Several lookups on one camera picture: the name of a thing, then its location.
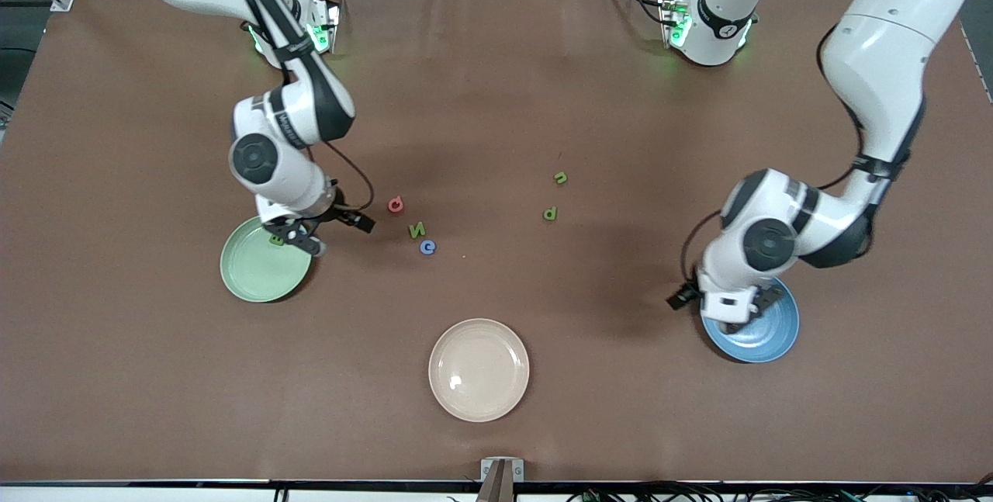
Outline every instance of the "green indicator light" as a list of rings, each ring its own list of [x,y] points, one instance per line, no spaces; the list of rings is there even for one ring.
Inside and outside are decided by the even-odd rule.
[[[738,41],[738,48],[741,48],[742,46],[745,46],[745,38],[746,38],[746,36],[748,36],[748,29],[751,29],[751,28],[752,28],[752,22],[751,21],[748,21],[747,24],[745,24],[745,28],[742,29],[742,38],[741,38],[740,41]]]
[[[680,47],[686,42],[686,35],[689,34],[689,29],[692,28],[692,19],[689,15],[686,15],[680,21],[675,28],[673,28],[673,46]]]
[[[252,41],[255,42],[255,50],[262,54],[262,45],[258,42],[258,36],[255,36],[255,31],[251,28],[251,25],[248,26],[248,34],[251,35]]]

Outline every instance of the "brown tablecloth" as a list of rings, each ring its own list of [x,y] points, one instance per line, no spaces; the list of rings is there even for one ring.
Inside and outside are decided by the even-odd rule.
[[[741,54],[699,68],[629,0],[348,0],[330,64],[358,121],[338,143],[380,222],[324,227],[305,286],[249,304],[217,270],[254,215],[228,127],[279,74],[237,21],[75,0],[0,149],[0,478],[451,479],[517,455],[535,480],[975,480],[993,466],[993,109],[958,25],[872,255],[784,276],[787,357],[730,362],[664,304],[689,227],[742,176],[816,184],[851,162],[815,66],[848,1],[763,0]],[[488,424],[445,413],[426,376],[473,317],[531,354],[521,404]]]

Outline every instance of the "metal bracket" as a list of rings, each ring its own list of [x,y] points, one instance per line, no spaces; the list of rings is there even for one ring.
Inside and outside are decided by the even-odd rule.
[[[479,461],[479,480],[485,481],[486,474],[490,472],[490,467],[500,460],[510,463],[510,467],[507,469],[514,475],[514,482],[524,482],[524,460],[521,457],[510,457],[507,455],[486,457],[486,459]]]
[[[10,123],[10,118],[14,116],[14,109],[6,102],[0,102],[0,130],[4,130]]]
[[[723,323],[724,333],[738,333],[743,327],[752,322],[756,318],[761,318],[763,314],[766,313],[766,308],[769,308],[773,304],[776,304],[780,298],[783,298],[785,291],[783,287],[773,284],[767,289],[760,289],[759,293],[755,295],[752,299],[752,305],[749,307],[752,311],[751,317],[745,323]]]
[[[322,257],[327,251],[326,244],[318,237],[313,236],[313,231],[317,225],[309,220],[290,219],[276,220],[275,222],[269,220],[269,222],[263,223],[262,227],[268,230],[273,237],[283,241],[283,244],[295,245],[314,258]]]
[[[74,1],[75,0],[68,0],[61,2],[53,1],[52,7],[49,7],[49,11],[52,11],[54,13],[65,13],[66,11],[72,9],[72,2]]]
[[[479,461],[483,486],[476,502],[514,502],[514,483],[524,481],[524,460],[517,457],[486,457]]]

